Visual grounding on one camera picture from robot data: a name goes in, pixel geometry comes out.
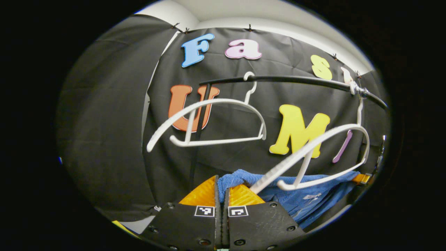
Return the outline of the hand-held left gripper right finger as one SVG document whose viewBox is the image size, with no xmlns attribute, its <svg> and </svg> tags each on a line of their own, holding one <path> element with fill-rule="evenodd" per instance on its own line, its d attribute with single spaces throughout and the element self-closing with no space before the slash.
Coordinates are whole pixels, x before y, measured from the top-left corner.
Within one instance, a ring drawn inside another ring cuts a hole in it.
<svg viewBox="0 0 446 251">
<path fill-rule="evenodd" d="M 305 232 L 277 201 L 264 202 L 241 184 L 225 192 L 222 246 L 230 251 L 280 251 Z"/>
</svg>

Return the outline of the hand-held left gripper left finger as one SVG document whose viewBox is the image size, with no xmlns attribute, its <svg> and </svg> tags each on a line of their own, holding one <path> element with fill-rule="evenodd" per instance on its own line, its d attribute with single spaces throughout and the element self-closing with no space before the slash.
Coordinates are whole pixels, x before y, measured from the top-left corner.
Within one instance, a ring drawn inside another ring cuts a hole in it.
<svg viewBox="0 0 446 251">
<path fill-rule="evenodd" d="M 218 175 L 178 203 L 166 203 L 142 232 L 143 240 L 169 251 L 215 251 L 222 242 Z"/>
</svg>

